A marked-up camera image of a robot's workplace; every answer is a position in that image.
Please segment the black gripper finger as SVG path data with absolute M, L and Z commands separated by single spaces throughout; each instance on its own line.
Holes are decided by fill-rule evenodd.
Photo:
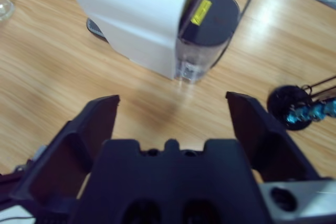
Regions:
M 265 182 L 320 180 L 285 128 L 251 96 L 227 92 L 232 124 L 252 169 Z
M 120 98 L 94 99 L 67 122 L 10 197 L 29 210 L 68 210 L 76 201 L 104 141 L 111 138 Z

